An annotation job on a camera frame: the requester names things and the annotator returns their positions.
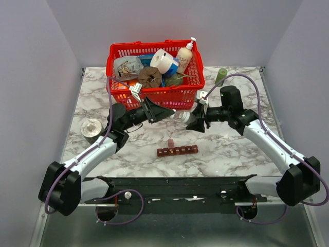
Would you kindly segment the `grey cartoon snack bag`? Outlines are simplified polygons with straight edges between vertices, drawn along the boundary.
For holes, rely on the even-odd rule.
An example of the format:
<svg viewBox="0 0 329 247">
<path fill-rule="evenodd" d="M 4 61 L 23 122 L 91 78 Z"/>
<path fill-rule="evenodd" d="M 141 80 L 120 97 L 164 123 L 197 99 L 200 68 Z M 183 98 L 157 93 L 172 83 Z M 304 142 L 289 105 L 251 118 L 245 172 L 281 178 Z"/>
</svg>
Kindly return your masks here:
<svg viewBox="0 0 329 247">
<path fill-rule="evenodd" d="M 136 79 L 144 68 L 138 56 L 117 58 L 113 63 L 116 78 L 121 81 Z"/>
</svg>

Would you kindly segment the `green round vegetable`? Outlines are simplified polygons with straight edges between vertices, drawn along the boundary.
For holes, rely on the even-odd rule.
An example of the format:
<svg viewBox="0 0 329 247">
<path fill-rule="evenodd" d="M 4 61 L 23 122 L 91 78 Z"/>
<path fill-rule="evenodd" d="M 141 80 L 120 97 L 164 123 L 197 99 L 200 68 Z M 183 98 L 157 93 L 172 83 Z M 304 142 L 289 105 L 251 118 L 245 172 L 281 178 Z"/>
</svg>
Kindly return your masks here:
<svg viewBox="0 0 329 247">
<path fill-rule="evenodd" d="M 165 87 L 180 86 L 180 85 L 182 85 L 183 81 L 184 81 L 183 75 L 176 73 L 171 77 L 165 78 L 164 85 L 165 85 Z"/>
</svg>

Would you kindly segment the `orange fruit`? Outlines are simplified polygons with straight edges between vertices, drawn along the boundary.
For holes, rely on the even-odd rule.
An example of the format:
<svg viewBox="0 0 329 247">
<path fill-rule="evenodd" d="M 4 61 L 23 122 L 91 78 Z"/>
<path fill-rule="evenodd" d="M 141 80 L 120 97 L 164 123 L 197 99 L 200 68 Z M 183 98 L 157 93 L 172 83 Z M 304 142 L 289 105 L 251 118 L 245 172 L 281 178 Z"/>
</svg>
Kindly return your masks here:
<svg viewBox="0 0 329 247">
<path fill-rule="evenodd" d="M 138 84 L 138 80 L 137 79 L 132 79 L 132 80 L 128 80 L 127 81 L 127 85 L 128 85 L 128 88 L 130 88 L 131 86 L 135 86 L 136 84 Z"/>
</svg>

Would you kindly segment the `white toilet paper roll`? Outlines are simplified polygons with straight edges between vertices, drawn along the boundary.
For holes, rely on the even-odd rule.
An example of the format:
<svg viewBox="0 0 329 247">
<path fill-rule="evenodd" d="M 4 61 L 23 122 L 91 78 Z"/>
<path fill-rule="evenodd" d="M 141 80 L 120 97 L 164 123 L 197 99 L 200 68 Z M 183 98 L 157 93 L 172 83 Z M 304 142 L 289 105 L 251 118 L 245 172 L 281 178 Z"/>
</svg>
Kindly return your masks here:
<svg viewBox="0 0 329 247">
<path fill-rule="evenodd" d="M 163 49 L 155 52 L 150 62 L 151 67 L 158 68 L 162 75 L 172 76 L 177 71 L 173 56 Z"/>
</svg>

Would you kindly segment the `orange small box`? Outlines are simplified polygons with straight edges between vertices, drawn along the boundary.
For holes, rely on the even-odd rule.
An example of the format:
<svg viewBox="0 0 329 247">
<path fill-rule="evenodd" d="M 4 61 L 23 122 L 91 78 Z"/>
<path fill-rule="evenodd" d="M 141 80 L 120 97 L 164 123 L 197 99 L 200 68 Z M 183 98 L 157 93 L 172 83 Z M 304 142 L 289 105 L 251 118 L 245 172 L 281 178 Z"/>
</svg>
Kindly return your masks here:
<svg viewBox="0 0 329 247">
<path fill-rule="evenodd" d="M 120 83 L 118 82 L 118 89 L 119 90 L 128 90 L 129 89 L 129 85 L 126 83 Z"/>
</svg>

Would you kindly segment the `white-capped pill bottle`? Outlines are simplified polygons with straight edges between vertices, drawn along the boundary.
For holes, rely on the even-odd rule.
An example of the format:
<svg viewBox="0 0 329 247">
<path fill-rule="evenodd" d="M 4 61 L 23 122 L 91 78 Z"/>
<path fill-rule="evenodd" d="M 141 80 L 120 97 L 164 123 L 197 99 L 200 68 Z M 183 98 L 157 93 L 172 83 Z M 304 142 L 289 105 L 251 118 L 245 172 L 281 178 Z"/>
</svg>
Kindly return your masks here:
<svg viewBox="0 0 329 247">
<path fill-rule="evenodd" d="M 185 123 L 186 125 L 189 125 L 196 120 L 195 115 L 187 111 L 181 112 L 178 118 L 181 122 Z"/>
</svg>

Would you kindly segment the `red plastic shopping basket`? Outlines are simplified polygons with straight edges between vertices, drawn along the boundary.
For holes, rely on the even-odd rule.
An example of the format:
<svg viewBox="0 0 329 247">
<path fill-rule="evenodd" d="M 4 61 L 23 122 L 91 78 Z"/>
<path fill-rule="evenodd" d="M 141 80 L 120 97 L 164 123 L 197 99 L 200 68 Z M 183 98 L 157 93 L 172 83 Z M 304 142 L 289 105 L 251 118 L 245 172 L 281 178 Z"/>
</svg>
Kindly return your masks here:
<svg viewBox="0 0 329 247">
<path fill-rule="evenodd" d="M 196 39 L 116 43 L 109 48 L 106 89 L 128 110 L 145 97 L 175 110 L 189 110 L 205 86 Z"/>
</svg>

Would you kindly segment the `cream pump lotion bottle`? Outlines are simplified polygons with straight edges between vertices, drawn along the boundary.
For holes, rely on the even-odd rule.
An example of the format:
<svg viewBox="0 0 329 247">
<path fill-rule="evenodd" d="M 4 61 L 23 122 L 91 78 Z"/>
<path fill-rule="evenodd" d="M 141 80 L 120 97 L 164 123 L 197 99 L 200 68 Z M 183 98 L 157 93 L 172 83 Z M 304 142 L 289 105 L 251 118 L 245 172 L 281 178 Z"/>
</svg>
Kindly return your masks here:
<svg viewBox="0 0 329 247">
<path fill-rule="evenodd" d="M 191 37 L 190 39 L 190 42 L 185 47 L 180 48 L 176 55 L 176 59 L 179 63 L 177 73 L 179 74 L 183 74 L 185 72 L 188 64 L 190 63 L 193 57 L 192 48 L 194 42 L 196 41 L 196 38 Z"/>
</svg>

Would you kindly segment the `red weekly pill organizer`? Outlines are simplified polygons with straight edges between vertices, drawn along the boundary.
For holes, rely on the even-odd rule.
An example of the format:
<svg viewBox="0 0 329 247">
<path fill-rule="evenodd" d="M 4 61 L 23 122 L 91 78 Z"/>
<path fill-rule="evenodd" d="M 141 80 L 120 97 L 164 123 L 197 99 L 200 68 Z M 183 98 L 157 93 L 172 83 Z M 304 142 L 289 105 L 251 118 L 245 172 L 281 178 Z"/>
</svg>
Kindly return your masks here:
<svg viewBox="0 0 329 247">
<path fill-rule="evenodd" d="M 156 150 L 157 157 L 190 155 L 198 153 L 197 145 L 187 145 L 179 147 L 174 145 L 175 143 L 173 139 L 169 139 L 167 143 L 168 146 L 166 148 L 159 148 Z"/>
</svg>

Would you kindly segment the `green cylindrical can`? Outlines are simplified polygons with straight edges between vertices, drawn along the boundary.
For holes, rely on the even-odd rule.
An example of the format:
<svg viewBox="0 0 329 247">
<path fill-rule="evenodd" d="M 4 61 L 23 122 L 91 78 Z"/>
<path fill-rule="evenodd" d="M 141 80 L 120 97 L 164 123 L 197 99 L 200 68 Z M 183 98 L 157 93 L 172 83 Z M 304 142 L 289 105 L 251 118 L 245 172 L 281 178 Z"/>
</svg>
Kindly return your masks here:
<svg viewBox="0 0 329 247">
<path fill-rule="evenodd" d="M 224 78 L 227 76 L 228 71 L 225 68 L 220 68 L 217 73 L 217 77 L 215 80 L 215 85 L 217 87 L 221 87 L 224 84 Z"/>
</svg>

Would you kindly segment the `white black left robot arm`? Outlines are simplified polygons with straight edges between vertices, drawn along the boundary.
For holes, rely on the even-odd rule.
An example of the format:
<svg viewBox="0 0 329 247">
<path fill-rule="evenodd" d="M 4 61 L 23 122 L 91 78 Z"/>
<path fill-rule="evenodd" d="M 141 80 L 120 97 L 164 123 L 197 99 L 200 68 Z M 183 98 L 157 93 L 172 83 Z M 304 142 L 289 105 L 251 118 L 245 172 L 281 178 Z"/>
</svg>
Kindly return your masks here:
<svg viewBox="0 0 329 247">
<path fill-rule="evenodd" d="M 91 146 L 64 163 L 52 162 L 47 167 L 38 195 L 44 203 L 45 213 L 70 215 L 81 202 L 83 180 L 126 144 L 129 138 L 127 129 L 145 121 L 153 124 L 174 114 L 174 110 L 157 105 L 148 97 L 140 107 L 132 110 L 127 110 L 121 103 L 111 105 L 107 126 Z"/>
</svg>

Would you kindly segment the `blue package in basket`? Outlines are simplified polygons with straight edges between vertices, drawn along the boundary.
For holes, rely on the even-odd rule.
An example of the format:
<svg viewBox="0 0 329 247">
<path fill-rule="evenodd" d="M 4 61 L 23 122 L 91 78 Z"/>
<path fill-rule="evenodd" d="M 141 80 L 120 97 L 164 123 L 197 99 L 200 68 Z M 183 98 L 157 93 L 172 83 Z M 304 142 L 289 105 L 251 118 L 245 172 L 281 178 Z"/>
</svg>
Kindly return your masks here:
<svg viewBox="0 0 329 247">
<path fill-rule="evenodd" d="M 149 67 L 153 56 L 154 54 L 145 54 L 145 55 L 139 55 L 138 58 L 140 59 L 144 67 Z"/>
</svg>

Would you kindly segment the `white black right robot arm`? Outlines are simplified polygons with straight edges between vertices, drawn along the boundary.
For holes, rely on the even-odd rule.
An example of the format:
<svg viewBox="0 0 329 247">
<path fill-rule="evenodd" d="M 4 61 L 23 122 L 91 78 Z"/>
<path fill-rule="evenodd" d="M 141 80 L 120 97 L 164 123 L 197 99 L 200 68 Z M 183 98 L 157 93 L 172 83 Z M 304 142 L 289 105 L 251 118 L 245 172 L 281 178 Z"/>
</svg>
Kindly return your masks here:
<svg viewBox="0 0 329 247">
<path fill-rule="evenodd" d="M 295 206 L 320 190 L 320 162 L 306 158 L 278 138 L 253 110 L 243 107 L 241 93 L 235 86 L 220 89 L 222 105 L 209 107 L 206 92 L 198 91 L 197 106 L 192 112 L 183 112 L 179 118 L 188 130 L 204 133 L 212 122 L 227 122 L 240 135 L 252 141 L 276 165 L 280 177 L 253 175 L 236 189 L 244 202 L 255 195 L 279 197 L 288 206 Z"/>
</svg>

